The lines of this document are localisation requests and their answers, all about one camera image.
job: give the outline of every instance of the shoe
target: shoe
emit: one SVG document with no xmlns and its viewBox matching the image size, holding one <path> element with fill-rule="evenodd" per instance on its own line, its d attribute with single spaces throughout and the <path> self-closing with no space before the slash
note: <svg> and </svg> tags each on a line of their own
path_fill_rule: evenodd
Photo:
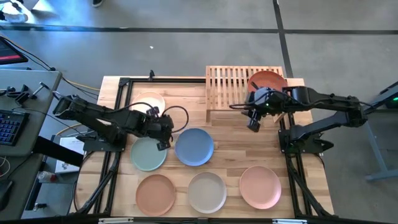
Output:
<svg viewBox="0 0 398 224">
<path fill-rule="evenodd" d="M 100 7 L 105 0 L 93 0 L 93 7 Z"/>
<path fill-rule="evenodd" d="M 26 22 L 27 21 L 27 14 L 8 14 L 3 13 L 6 21 L 8 22 Z"/>
</svg>

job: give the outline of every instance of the gray desk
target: gray desk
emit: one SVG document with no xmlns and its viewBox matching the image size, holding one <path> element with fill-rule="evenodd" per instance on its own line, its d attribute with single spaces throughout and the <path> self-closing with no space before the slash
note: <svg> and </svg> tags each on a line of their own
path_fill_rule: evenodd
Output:
<svg viewBox="0 0 398 224">
<path fill-rule="evenodd" d="M 57 89 L 61 77 L 62 74 L 60 72 L 0 70 L 0 88 L 13 86 L 18 91 L 22 88 L 22 84 L 25 84 L 34 91 L 39 87 L 39 82 L 45 83 L 50 87 L 51 91 L 42 89 L 37 94 L 36 100 L 27 100 L 24 105 L 28 108 L 47 113 L 53 98 L 52 90 Z M 17 107 L 17 105 L 14 99 L 0 96 L 0 109 L 10 110 L 15 107 Z M 7 156 L 11 164 L 10 172 L 30 154 L 45 119 L 44 114 L 34 111 L 27 112 L 30 113 L 29 121 L 16 146 L 0 146 L 0 156 Z M 11 180 L 14 181 L 14 186 L 12 188 L 11 197 L 7 207 L 0 212 L 0 220 L 15 220 L 21 218 L 42 159 L 43 155 L 33 154 L 24 165 L 13 173 Z M 1 177 L 0 180 L 6 179 L 7 176 L 8 175 Z"/>
</svg>

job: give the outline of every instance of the pink plate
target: pink plate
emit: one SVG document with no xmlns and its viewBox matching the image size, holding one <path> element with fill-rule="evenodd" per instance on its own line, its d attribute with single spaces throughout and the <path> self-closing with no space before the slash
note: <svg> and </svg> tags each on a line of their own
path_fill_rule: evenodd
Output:
<svg viewBox="0 0 398 224">
<path fill-rule="evenodd" d="M 239 181 L 243 199 L 252 207 L 267 209 L 274 206 L 282 191 L 278 176 L 274 171 L 253 166 L 245 170 Z"/>
</svg>

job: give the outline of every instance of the concrete floor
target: concrete floor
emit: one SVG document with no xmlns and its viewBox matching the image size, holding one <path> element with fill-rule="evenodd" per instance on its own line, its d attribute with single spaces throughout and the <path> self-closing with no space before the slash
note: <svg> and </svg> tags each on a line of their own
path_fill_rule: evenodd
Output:
<svg viewBox="0 0 398 224">
<path fill-rule="evenodd" d="M 41 0 L 36 8 L 41 11 L 34 11 L 29 22 L 90 27 L 277 28 L 272 0 L 108 0 L 97 9 L 90 4 L 89 0 Z M 383 30 L 398 26 L 396 1 L 279 0 L 279 4 L 285 29 Z M 202 76 L 206 65 L 284 66 L 278 34 L 2 33 L 67 79 L 97 88 L 104 75 L 147 75 L 150 69 L 159 75 Z M 398 35 L 292 34 L 286 39 L 294 77 L 304 78 L 307 86 L 319 92 L 369 101 L 397 81 Z M 40 69 L 31 63 L 26 66 Z M 64 83 L 58 90 L 84 96 Z M 314 120 L 330 114 L 313 111 Z M 63 128 L 46 119 L 41 135 L 49 138 Z M 335 213 L 344 218 L 397 223 L 398 179 L 372 183 L 364 179 L 379 169 L 363 129 L 334 129 L 323 138 L 335 143 L 325 153 Z M 396 166 L 396 160 L 390 160 L 390 165 Z M 47 202 L 49 208 L 25 212 L 24 217 L 65 214 L 70 191 L 70 184 L 44 186 L 38 202 Z"/>
</svg>

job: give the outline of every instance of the wooden tabletop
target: wooden tabletop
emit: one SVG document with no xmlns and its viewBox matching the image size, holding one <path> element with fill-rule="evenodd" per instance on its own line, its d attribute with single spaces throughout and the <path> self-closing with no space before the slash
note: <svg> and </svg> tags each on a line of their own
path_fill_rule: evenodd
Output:
<svg viewBox="0 0 398 224">
<path fill-rule="evenodd" d="M 99 93 L 99 105 L 114 108 L 119 78 L 104 77 Z M 304 85 L 303 79 L 300 78 L 287 80 L 290 86 Z M 118 172 L 111 212 L 113 217 L 145 216 L 136 205 L 136 189 L 143 178 L 152 174 L 165 175 L 177 189 L 176 201 L 170 211 L 164 215 L 165 217 L 294 217 L 285 157 L 280 153 L 277 137 L 279 124 L 275 124 L 272 117 L 269 116 L 262 120 L 262 126 L 258 133 L 254 133 L 246 127 L 247 117 L 241 115 L 238 111 L 213 111 L 211 112 L 211 122 L 206 123 L 206 86 L 204 83 L 135 83 L 132 88 L 131 101 L 135 96 L 146 91 L 161 94 L 165 99 L 166 108 L 174 105 L 185 107 L 190 116 L 187 128 L 202 128 L 207 131 L 215 142 L 214 154 L 206 164 L 199 167 L 189 167 L 182 164 L 174 154 L 174 144 L 179 135 L 179 133 L 175 133 L 175 141 L 172 143 L 172 148 L 168 150 L 167 158 L 163 165 L 152 172 L 143 172 L 137 170 L 130 161 L 130 148 L 136 138 L 129 135 Z M 124 102 L 125 96 L 126 90 L 123 93 L 121 102 Z M 184 125 L 186 117 L 182 110 L 170 110 L 169 114 L 173 119 L 175 128 Z M 297 124 L 312 122 L 311 112 L 309 111 L 295 113 L 294 116 Z M 103 152 L 96 152 L 83 165 L 77 184 L 76 202 L 78 207 L 83 205 L 97 187 L 103 157 Z M 303 164 L 308 188 L 323 207 L 328 212 L 333 213 L 328 184 L 321 161 L 312 154 L 303 154 Z M 241 174 L 248 167 L 256 165 L 272 169 L 278 175 L 282 184 L 280 200 L 274 207 L 267 210 L 252 208 L 243 200 L 239 192 Z M 189 205 L 187 197 L 190 180 L 197 173 L 204 171 L 219 175 L 225 181 L 228 189 L 228 196 L 223 208 L 216 213 L 206 215 L 194 210 Z M 103 207 L 106 203 L 108 186 L 104 192 Z M 297 194 L 300 207 L 304 211 L 301 190 L 298 190 Z"/>
</svg>

